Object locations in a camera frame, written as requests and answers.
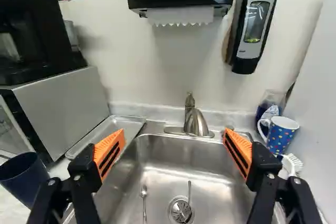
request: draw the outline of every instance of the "orange gripper pad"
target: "orange gripper pad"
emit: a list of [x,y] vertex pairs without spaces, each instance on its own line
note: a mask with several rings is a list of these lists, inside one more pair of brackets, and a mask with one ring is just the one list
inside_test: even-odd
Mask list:
[[237,132],[225,128],[223,144],[246,180],[252,163],[252,143]]
[[97,165],[101,181],[106,178],[108,171],[124,147],[125,137],[123,129],[112,133],[98,144],[95,144],[93,160]]

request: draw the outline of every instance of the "soap dispenser window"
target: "soap dispenser window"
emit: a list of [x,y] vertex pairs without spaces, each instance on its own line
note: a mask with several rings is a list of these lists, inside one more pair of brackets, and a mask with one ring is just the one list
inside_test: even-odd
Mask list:
[[258,43],[263,35],[269,9],[269,2],[255,1],[247,8],[247,26],[244,36],[246,43]]

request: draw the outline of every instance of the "white wall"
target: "white wall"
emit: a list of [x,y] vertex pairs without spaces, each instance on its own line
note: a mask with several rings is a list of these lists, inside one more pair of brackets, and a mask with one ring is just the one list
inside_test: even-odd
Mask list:
[[322,0],[278,0],[256,72],[240,76],[222,61],[233,8],[204,27],[150,26],[127,0],[62,3],[79,26],[83,53],[99,68],[110,101],[182,106],[191,90],[197,106],[255,111],[266,88],[287,90],[301,66]]
[[289,152],[304,162],[309,183],[329,224],[336,223],[336,2],[325,0],[307,56],[285,109],[301,126]]

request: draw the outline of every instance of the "sink drain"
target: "sink drain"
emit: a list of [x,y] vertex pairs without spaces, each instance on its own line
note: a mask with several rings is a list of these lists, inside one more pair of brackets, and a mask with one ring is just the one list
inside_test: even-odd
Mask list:
[[191,224],[194,220],[195,212],[188,204],[186,197],[177,196],[169,204],[168,216],[173,223]]

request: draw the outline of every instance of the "metal tray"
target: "metal tray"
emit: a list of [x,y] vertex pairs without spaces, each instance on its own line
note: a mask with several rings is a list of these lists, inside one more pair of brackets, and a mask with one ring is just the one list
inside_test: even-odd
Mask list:
[[126,146],[135,138],[146,119],[137,116],[112,115],[102,121],[91,132],[65,153],[68,159],[74,159],[88,144],[97,144],[113,132],[124,129]]

